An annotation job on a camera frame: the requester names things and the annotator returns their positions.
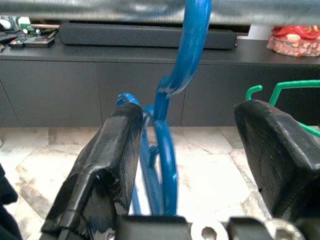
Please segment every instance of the red decorative object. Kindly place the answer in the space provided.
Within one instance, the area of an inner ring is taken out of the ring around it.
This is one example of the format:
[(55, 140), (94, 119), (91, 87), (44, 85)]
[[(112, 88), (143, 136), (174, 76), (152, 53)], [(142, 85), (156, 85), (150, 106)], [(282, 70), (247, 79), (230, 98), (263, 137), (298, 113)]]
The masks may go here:
[(320, 56), (320, 26), (276, 26), (266, 47), (294, 57)]

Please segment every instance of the tile floor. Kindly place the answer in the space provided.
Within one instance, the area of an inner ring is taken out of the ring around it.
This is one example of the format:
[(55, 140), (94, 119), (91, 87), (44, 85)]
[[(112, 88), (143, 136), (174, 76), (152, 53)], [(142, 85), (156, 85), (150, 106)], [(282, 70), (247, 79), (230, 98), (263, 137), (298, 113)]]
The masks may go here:
[[(25, 240), (39, 230), (77, 155), (97, 127), (0, 128), (0, 163), (18, 192), (7, 210)], [(270, 217), (247, 164), (235, 127), (172, 127), (178, 168), (178, 214), (190, 222), (211, 215)], [(153, 131), (149, 139), (155, 142)], [(149, 207), (141, 170), (136, 175), (142, 213)]]

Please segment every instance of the cabinet door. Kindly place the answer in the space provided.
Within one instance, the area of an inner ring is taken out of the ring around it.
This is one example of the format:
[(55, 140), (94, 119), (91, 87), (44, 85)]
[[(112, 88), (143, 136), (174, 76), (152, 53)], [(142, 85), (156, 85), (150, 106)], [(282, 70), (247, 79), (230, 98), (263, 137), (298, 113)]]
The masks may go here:
[[(234, 106), (245, 101), (248, 88), (262, 85), (252, 98), (269, 101), (275, 85), (284, 81), (320, 79), (319, 67), (201, 65), (186, 88), (183, 126), (232, 126)], [(320, 88), (288, 89), (276, 103), (280, 110), (308, 125), (320, 123)]]
[[(116, 106), (117, 95), (132, 93), (145, 107), (155, 102), (161, 79), (170, 74), (172, 64), (157, 63), (97, 63), (97, 81), (102, 118), (105, 120)], [(185, 91), (172, 97), (168, 123), (180, 126)]]
[(0, 128), (18, 127), (16, 115), (0, 82)]
[(0, 72), (21, 126), (102, 124), (94, 63), (2, 60)]

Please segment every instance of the electronic device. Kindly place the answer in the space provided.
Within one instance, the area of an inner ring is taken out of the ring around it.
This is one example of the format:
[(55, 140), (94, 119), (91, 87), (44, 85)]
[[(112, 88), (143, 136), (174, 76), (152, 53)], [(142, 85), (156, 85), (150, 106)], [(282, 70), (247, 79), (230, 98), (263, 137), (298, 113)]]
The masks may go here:
[[(178, 48), (181, 27), (95, 23), (63, 23), (61, 42), (67, 45), (134, 46)], [(237, 34), (231, 30), (209, 30), (204, 48), (232, 49)]]
[(32, 38), (34, 36), (28, 34), (22, 34), (16, 39), (12, 40), (8, 45), (13, 49), (21, 49), (25, 47), (25, 41)]
[(14, 34), (6, 34), (5, 32), (0, 32), (0, 44), (5, 45), (10, 43), (11, 40), (16, 39), (18, 36)]
[(33, 36), (24, 41), (26, 48), (50, 48), (55, 43), (57, 31), (51, 32), (49, 35)]

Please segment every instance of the green hook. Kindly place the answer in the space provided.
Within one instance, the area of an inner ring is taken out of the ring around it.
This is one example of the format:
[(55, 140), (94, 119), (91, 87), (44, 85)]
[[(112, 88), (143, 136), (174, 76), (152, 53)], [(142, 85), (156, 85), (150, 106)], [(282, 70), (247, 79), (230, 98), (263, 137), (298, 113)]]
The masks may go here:
[(251, 95), (256, 92), (260, 92), (263, 89), (262, 85), (256, 85), (250, 87), (245, 93), (245, 100), (251, 100)]
[[(301, 81), (284, 81), (279, 82), (270, 97), (269, 104), (274, 106), (279, 98), (280, 92), (282, 89), (299, 89), (299, 88), (320, 88), (320, 80), (301, 80)], [(259, 92), (263, 89), (261, 85), (256, 85), (250, 87), (245, 93), (245, 99), (251, 100), (251, 95), (253, 93)], [(320, 138), (320, 131), (313, 129), (310, 126), (307, 126), (301, 122), (298, 122), (299, 125), (304, 128), (309, 133)]]

